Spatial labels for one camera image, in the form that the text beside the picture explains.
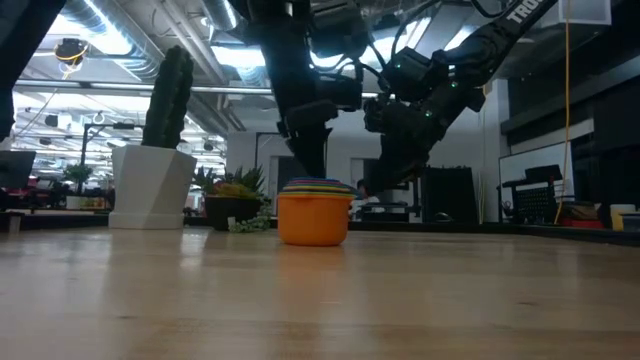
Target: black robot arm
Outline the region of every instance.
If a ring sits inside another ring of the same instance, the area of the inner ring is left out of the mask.
[[[382,134],[380,160],[365,174],[369,194],[419,175],[429,151],[460,113],[482,108],[481,87],[556,2],[515,0],[455,49],[436,51],[429,59],[404,48],[383,64],[385,91],[364,104],[366,129]],[[331,132],[325,123],[338,110],[354,111],[362,104],[358,58],[371,38],[359,7],[352,0],[323,2],[320,8],[312,8],[309,0],[231,3],[249,21],[250,42],[262,49],[280,111],[279,132],[307,173],[324,177],[324,148]],[[310,50],[321,57],[343,54],[352,59],[355,79],[323,74],[312,65]]]

